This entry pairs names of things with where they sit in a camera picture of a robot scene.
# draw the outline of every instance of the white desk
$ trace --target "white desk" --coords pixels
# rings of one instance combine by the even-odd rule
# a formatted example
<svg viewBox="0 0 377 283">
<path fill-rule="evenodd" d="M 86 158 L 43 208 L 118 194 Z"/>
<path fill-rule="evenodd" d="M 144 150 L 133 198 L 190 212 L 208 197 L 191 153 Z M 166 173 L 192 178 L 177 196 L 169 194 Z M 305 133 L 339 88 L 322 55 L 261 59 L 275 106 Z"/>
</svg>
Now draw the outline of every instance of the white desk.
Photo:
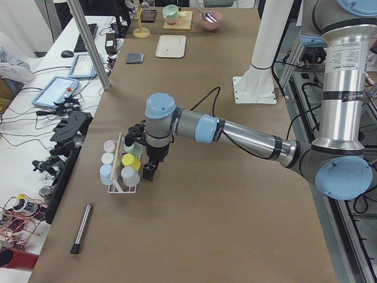
<svg viewBox="0 0 377 283">
<path fill-rule="evenodd" d="M 98 52 L 107 57 L 105 51 L 105 35 L 100 36 L 100 31 L 107 27 L 110 22 L 114 21 L 114 17 L 86 17 L 88 24 L 97 23 L 98 31 L 95 38 L 95 44 L 98 48 Z M 70 66 L 73 62 L 72 58 L 62 58 L 60 56 L 63 50 L 73 51 L 78 36 L 78 29 L 74 20 L 67 25 L 64 32 L 57 39 L 55 44 L 48 51 L 47 55 L 43 58 L 36 70 L 45 68 L 51 68 L 56 66 Z M 69 69 L 53 69 L 49 71 L 43 71 L 37 73 L 35 79 L 25 87 L 37 87 L 43 88 L 46 84 L 56 75 L 66 77 Z M 80 81 L 79 89 L 85 86 L 88 81 Z M 39 137 L 16 137 L 5 136 L 11 143 L 20 144 L 24 141 L 31 139 L 39 139 L 40 142 L 47 148 L 53 147 L 55 143 L 49 139 L 54 134 L 52 129 L 60 121 L 61 117 L 57 117 L 55 120 L 48 120 L 45 116 L 38 118 L 37 128 L 35 128 L 35 112 L 40 108 L 32 108 L 31 101 L 38 94 L 38 91 L 25 90 L 20 92 L 9 109 L 4 113 L 4 123 L 0 125 L 0 131 L 2 133 L 20 134 L 20 135 L 39 135 Z M 90 112 L 94 116 L 98 103 L 101 100 L 102 85 L 98 79 L 92 80 L 89 85 L 81 92 L 80 98 L 81 110 Z M 20 117 L 17 113 L 23 113 L 27 110 L 27 113 Z M 13 195 L 24 193 L 31 198 L 40 199 L 38 196 L 39 189 L 43 187 L 46 173 L 33 172 L 33 160 L 45 160 L 49 156 L 49 151 L 42 147 L 38 141 L 31 141 L 22 144 L 18 147 L 9 145 L 4 138 L 0 137 L 0 151 L 1 151 L 1 190 L 0 190 L 0 206 Z M 49 225 L 42 223 L 37 233 L 40 236 L 32 236 L 29 240 L 26 250 L 34 254 L 39 254 L 46 235 L 49 230 Z M 13 269 L 0 268 L 0 278 L 2 283 L 23 283 L 27 282 L 31 272 L 17 271 Z"/>
</svg>

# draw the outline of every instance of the marker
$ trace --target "marker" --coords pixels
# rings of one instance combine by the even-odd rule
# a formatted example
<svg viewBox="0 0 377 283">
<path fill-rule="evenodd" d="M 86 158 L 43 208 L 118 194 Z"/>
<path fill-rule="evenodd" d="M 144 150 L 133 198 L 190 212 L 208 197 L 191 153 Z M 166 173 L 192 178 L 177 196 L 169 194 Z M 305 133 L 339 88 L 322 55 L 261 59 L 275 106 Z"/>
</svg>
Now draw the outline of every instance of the marker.
<svg viewBox="0 0 377 283">
<path fill-rule="evenodd" d="M 77 255 L 80 252 L 81 238 L 84 234 L 85 227 L 87 225 L 87 220 L 88 220 L 91 209 L 92 209 L 92 205 L 88 203 L 87 207 L 85 208 L 84 216 L 82 217 L 80 228 L 78 229 L 76 241 L 73 244 L 71 254 Z"/>
</svg>

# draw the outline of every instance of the computer mouse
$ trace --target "computer mouse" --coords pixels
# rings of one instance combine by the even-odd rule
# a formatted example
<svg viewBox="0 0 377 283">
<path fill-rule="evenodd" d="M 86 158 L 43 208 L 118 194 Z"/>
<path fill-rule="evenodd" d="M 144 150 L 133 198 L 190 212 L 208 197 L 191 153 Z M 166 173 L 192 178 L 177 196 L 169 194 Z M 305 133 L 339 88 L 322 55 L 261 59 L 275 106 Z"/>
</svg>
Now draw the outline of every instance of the computer mouse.
<svg viewBox="0 0 377 283">
<path fill-rule="evenodd" d="M 62 57 L 62 58 L 70 58 L 70 57 L 73 57 L 75 54 L 72 52 L 72 51 L 70 51 L 70 50 L 64 50 L 61 54 L 60 54 L 60 56 Z"/>
</svg>

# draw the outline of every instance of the brown table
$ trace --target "brown table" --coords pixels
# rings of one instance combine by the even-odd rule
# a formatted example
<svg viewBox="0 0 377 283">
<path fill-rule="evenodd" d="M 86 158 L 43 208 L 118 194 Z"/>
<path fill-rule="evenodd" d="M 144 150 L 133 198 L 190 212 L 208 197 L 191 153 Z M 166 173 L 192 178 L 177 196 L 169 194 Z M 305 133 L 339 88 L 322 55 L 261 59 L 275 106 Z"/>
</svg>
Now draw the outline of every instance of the brown table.
<svg viewBox="0 0 377 283">
<path fill-rule="evenodd" d="M 218 116 L 285 135 L 284 99 L 234 103 L 232 76 L 249 67 L 257 11 L 219 9 L 224 22 L 214 32 L 193 11 L 191 31 L 164 31 L 159 12 L 155 23 L 145 24 L 150 37 L 127 35 L 31 283 L 336 282 L 309 185 L 276 162 L 178 137 L 155 181 L 143 180 L 136 194 L 109 195 L 100 183 L 103 143 L 142 120 L 155 92 L 190 108 L 220 85 Z M 184 58 L 155 57 L 161 34 L 187 36 Z M 126 65 L 128 52 L 145 53 L 144 63 Z M 210 112 L 211 104 L 199 108 Z M 94 210 L 82 250 L 71 255 L 87 203 Z"/>
</svg>

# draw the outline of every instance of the table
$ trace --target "table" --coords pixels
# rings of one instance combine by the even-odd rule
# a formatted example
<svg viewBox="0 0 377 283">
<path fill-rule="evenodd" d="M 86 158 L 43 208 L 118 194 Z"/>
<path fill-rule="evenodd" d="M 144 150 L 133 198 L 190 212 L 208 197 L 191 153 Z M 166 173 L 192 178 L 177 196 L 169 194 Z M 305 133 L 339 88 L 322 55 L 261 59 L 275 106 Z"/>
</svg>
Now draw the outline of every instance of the table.
<svg viewBox="0 0 377 283">
<path fill-rule="evenodd" d="M 105 51 L 105 35 L 100 36 L 100 31 L 107 27 L 110 22 L 115 21 L 114 17 L 86 17 L 89 24 L 97 23 L 98 32 L 95 38 L 95 43 L 98 48 L 98 52 L 106 55 Z M 64 32 L 57 39 L 55 44 L 48 51 L 46 56 L 42 59 L 36 70 L 42 70 L 45 68 L 51 68 L 56 66 L 70 66 L 73 62 L 73 58 L 62 58 L 60 56 L 63 50 L 73 50 L 78 36 L 78 29 L 74 20 L 72 20 L 64 29 Z M 38 87 L 43 88 L 53 77 L 56 75 L 66 77 L 69 69 L 53 69 L 48 71 L 39 72 L 36 74 L 35 79 L 25 85 L 26 87 Z M 89 82 L 86 80 L 80 81 L 79 88 L 83 88 Z M 81 109 L 85 112 L 90 112 L 94 116 L 97 106 L 101 100 L 102 86 L 98 79 L 92 80 L 89 85 L 81 92 L 81 98 L 79 99 Z M 35 112 L 40 110 L 38 107 L 32 107 L 31 101 L 36 96 L 38 91 L 25 90 L 21 91 L 17 97 L 13 100 L 9 109 L 3 115 L 3 123 L 0 125 L 1 133 L 8 134 L 20 134 L 20 135 L 33 135 L 31 137 L 18 137 L 9 136 L 5 137 L 12 144 L 21 144 L 27 140 L 40 139 L 44 147 L 53 147 L 55 143 L 49 139 L 54 132 L 52 129 L 61 120 L 61 117 L 49 116 L 52 121 L 46 117 L 38 118 L 38 122 L 35 122 Z M 0 206 L 13 195 L 18 193 L 24 193 L 31 198 L 40 199 L 38 191 L 45 185 L 50 185 L 45 182 L 46 173 L 40 174 L 33 172 L 33 160 L 45 160 L 49 156 L 48 149 L 42 147 L 38 141 L 32 141 L 22 144 L 17 147 L 9 145 L 4 138 L 0 137 L 0 151 L 1 159 L 0 172 L 1 180 L 1 192 L 0 192 Z M 40 236 L 32 236 L 27 244 L 27 251 L 35 254 L 39 254 L 45 241 L 46 235 L 49 231 L 49 225 L 42 223 L 37 230 Z M 17 271 L 11 269 L 1 269 L 0 276 L 1 282 L 27 282 L 30 272 Z"/>
<path fill-rule="evenodd" d="M 191 31 L 164 31 L 158 9 L 155 23 L 144 24 L 151 36 L 127 35 L 30 283 L 336 282 L 309 185 L 277 163 L 177 137 L 154 182 L 142 180 L 136 194 L 109 195 L 100 183 L 103 143 L 142 120 L 154 92 L 190 108 L 220 85 L 218 116 L 285 135 L 283 98 L 234 103 L 232 76 L 249 67 L 257 11 L 214 10 L 224 15 L 214 32 L 195 10 Z M 162 34 L 187 37 L 184 58 L 155 57 Z M 124 64 L 128 52 L 143 52 L 144 63 Z M 93 213 L 82 250 L 71 255 L 87 203 Z"/>
</svg>

